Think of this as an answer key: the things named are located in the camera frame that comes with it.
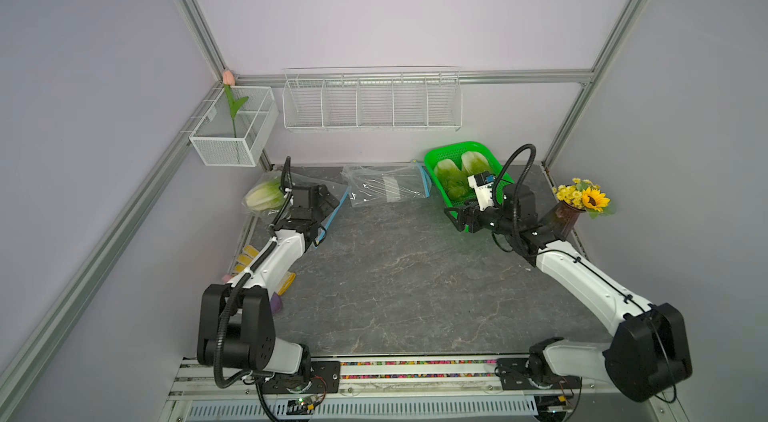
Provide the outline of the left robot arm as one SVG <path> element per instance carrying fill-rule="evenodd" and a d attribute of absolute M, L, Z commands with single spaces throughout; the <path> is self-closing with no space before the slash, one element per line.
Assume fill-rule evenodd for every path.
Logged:
<path fill-rule="evenodd" d="M 276 335 L 272 299 L 294 262 L 327 236 L 326 220 L 340 201 L 325 184 L 294 181 L 291 158 L 280 174 L 282 204 L 268 224 L 268 243 L 229 281 L 211 284 L 201 299 L 197 361 L 212 368 L 220 389 L 286 376 L 311 384 L 310 350 Z"/>

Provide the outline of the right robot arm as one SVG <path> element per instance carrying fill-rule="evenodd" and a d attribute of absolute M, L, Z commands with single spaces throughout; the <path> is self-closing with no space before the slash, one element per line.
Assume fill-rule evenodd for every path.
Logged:
<path fill-rule="evenodd" d="M 682 313 L 654 304 L 622 286 L 592 264 L 567 240 L 580 214 L 604 216 L 612 208 L 601 187 L 574 179 L 556 187 L 556 206 L 540 216 L 535 193 L 525 185 L 536 156 L 528 143 L 513 152 L 528 158 L 518 178 L 511 163 L 482 145 L 464 144 L 448 156 L 428 157 L 427 167 L 446 202 L 444 212 L 460 232 L 490 232 L 496 246 L 514 253 L 550 276 L 589 309 L 606 328 L 607 343 L 570 342 L 551 337 L 530 347 L 517 369 L 497 366 L 499 376 L 515 375 L 537 389 L 574 377 L 612 384 L 635 402 L 662 399 L 666 390 L 690 378 L 693 364 Z"/>

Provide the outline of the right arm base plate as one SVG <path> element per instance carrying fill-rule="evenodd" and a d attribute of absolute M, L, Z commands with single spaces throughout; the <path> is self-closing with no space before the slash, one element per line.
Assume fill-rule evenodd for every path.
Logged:
<path fill-rule="evenodd" d="M 529 356 L 498 358 L 494 374 L 505 391 L 550 389 L 576 391 L 582 388 L 579 377 L 554 375 L 549 369 L 533 370 L 530 367 Z"/>

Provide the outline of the clear zip-top bag blue seal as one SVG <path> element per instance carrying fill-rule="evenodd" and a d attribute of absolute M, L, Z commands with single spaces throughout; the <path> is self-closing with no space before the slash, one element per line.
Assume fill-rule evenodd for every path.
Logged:
<path fill-rule="evenodd" d="M 346 165 L 342 177 L 353 207 L 412 202 L 430 198 L 431 179 L 421 163 Z"/>

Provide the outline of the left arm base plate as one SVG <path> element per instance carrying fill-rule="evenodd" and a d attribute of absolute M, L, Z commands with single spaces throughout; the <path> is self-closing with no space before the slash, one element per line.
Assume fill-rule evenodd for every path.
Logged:
<path fill-rule="evenodd" d="M 313 359 L 311 367 L 301 367 L 294 375 L 277 374 L 262 384 L 265 395 L 335 394 L 341 381 L 341 363 Z"/>

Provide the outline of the chinese cabbage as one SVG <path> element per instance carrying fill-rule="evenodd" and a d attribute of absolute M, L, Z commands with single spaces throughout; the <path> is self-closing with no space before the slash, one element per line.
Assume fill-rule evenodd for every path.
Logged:
<path fill-rule="evenodd" d="M 243 203 L 251 211 L 264 212 L 279 209 L 284 197 L 280 180 L 272 179 L 254 186 L 244 197 Z"/>
<path fill-rule="evenodd" d="M 460 201 L 470 194 L 468 177 L 453 160 L 448 158 L 440 160 L 434 171 L 445 194 L 452 202 Z"/>
<path fill-rule="evenodd" d="M 466 177 L 492 173 L 492 169 L 485 155 L 478 151 L 466 151 L 461 156 L 462 172 Z"/>

